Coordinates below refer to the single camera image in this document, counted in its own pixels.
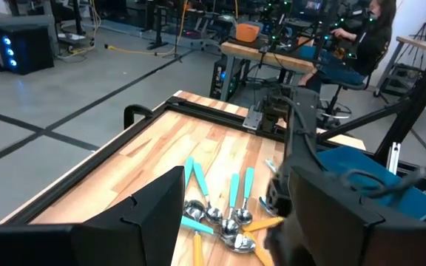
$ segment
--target hand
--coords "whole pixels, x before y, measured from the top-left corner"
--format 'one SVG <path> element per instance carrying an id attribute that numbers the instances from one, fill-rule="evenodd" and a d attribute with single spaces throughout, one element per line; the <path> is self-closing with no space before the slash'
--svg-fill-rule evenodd
<path id="1" fill-rule="evenodd" d="M 354 39 L 356 39 L 356 35 L 353 33 L 349 33 L 346 30 L 339 28 L 336 30 L 332 30 L 331 34 L 335 35 L 337 38 L 345 38 L 348 39 L 350 41 L 354 41 Z"/>

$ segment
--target stool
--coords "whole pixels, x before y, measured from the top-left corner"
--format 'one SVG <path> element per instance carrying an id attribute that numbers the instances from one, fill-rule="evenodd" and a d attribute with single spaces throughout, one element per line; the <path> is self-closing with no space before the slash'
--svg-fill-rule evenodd
<path id="1" fill-rule="evenodd" d="M 340 103 L 337 103 L 338 101 L 338 95 L 339 92 L 341 92 L 341 89 L 352 89 L 352 90 L 365 90 L 368 85 L 366 83 L 362 83 L 359 85 L 353 85 L 353 84 L 349 84 L 349 83 L 345 83 L 342 81 L 334 81 L 334 80 L 330 80 L 330 79 L 323 79 L 322 82 L 324 84 L 335 84 L 338 85 L 338 90 L 337 92 L 334 94 L 333 98 L 331 99 L 331 101 L 329 103 L 327 103 L 327 106 L 325 109 L 325 112 L 322 113 L 321 115 L 323 116 L 323 119 L 321 121 L 319 121 L 319 126 L 323 129 L 330 129 L 333 126 L 339 126 L 340 123 L 340 119 L 347 119 L 350 118 L 352 115 L 351 110 L 347 107 L 344 106 Z M 341 110 L 339 107 L 335 108 L 335 106 L 339 104 L 342 108 L 344 108 L 345 110 Z"/>

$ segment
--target person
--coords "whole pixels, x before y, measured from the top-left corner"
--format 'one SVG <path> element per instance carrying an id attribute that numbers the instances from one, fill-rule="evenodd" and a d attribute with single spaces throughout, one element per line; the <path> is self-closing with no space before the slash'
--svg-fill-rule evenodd
<path id="1" fill-rule="evenodd" d="M 324 63 L 304 75 L 299 86 L 320 93 L 323 79 L 360 85 L 376 67 L 378 60 L 387 51 L 392 37 L 392 23 L 396 15 L 396 0 L 372 0 L 370 11 L 376 16 L 374 25 L 366 32 L 357 46 L 356 59 L 345 62 L 326 51 L 319 59 Z M 331 31 L 337 38 L 356 41 L 357 35 L 342 28 Z"/>

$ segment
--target gray floor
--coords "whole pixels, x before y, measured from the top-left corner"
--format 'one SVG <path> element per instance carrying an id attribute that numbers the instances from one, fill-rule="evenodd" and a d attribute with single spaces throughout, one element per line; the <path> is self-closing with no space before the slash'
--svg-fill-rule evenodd
<path id="1" fill-rule="evenodd" d="M 101 31 L 99 44 L 111 44 L 143 50 L 148 41 L 119 33 Z M 170 50 L 164 47 L 160 51 Z M 181 48 L 180 54 L 188 52 Z M 125 106 L 139 103 L 149 108 L 157 106 L 182 89 L 207 96 L 213 63 L 219 57 L 204 52 L 191 52 L 181 62 L 175 62 L 138 81 L 126 90 L 82 112 L 54 132 L 102 146 L 123 129 L 122 111 Z M 27 76 L 0 73 L 0 115 L 22 120 L 45 128 L 116 89 L 139 79 L 172 58 L 113 52 L 98 47 L 78 63 L 56 61 L 55 67 Z M 278 71 L 264 67 L 258 76 L 268 78 Z M 323 97 L 334 88 L 324 89 Z M 250 104 L 251 92 L 243 96 L 242 105 Z M 340 102 L 354 111 L 354 117 L 384 106 L 371 92 L 343 92 Z M 383 119 L 351 132 L 364 140 L 374 151 L 393 118 Z M 426 113 L 416 124 L 416 131 L 426 141 Z M 0 121 L 0 151 L 34 132 Z M 403 144 L 402 158 L 426 166 L 426 151 L 413 135 Z M 0 219 L 41 189 L 60 177 L 91 153 L 51 137 L 39 137 L 0 159 Z"/>

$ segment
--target wooden tabletop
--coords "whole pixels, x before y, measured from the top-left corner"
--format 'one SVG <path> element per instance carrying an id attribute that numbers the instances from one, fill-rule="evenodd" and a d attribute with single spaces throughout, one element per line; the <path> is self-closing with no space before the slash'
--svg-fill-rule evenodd
<path id="1" fill-rule="evenodd" d="M 414 38 L 408 36 L 397 36 L 397 41 L 413 45 L 426 51 L 426 41 L 415 40 Z"/>
<path id="2" fill-rule="evenodd" d="M 221 52 L 226 55 L 235 55 L 253 61 L 260 61 L 263 55 L 258 49 L 232 44 L 227 41 L 221 44 Z M 311 62 L 284 55 L 275 55 L 272 52 L 268 52 L 264 55 L 263 63 L 275 67 L 285 67 L 286 69 L 298 72 L 310 72 L 314 68 Z"/>
<path id="3" fill-rule="evenodd" d="M 247 113 L 247 109 L 242 107 L 188 92 L 178 92 L 176 95 L 226 112 L 238 115 Z M 364 147 L 361 140 L 351 137 L 339 136 L 334 141 L 359 149 Z M 272 176 L 264 161 L 272 159 L 279 165 L 283 149 L 283 143 L 168 111 L 37 216 L 32 223 L 83 222 L 135 193 L 172 167 L 183 165 L 189 156 L 202 165 L 212 204 L 224 214 L 228 207 L 229 180 L 232 174 L 239 173 L 241 176 L 237 200 L 237 207 L 240 207 L 245 171 L 248 167 L 253 167 L 254 184 L 248 209 L 254 220 L 269 218 L 258 204 L 258 198 L 266 192 Z M 205 203 L 193 177 L 186 189 L 185 198 Z M 262 245 L 266 230 L 253 234 L 257 244 Z M 192 239 L 191 230 L 180 229 L 172 265 L 193 264 Z M 261 265 L 254 254 L 232 253 L 213 236 L 203 236 L 202 240 L 206 265 Z"/>

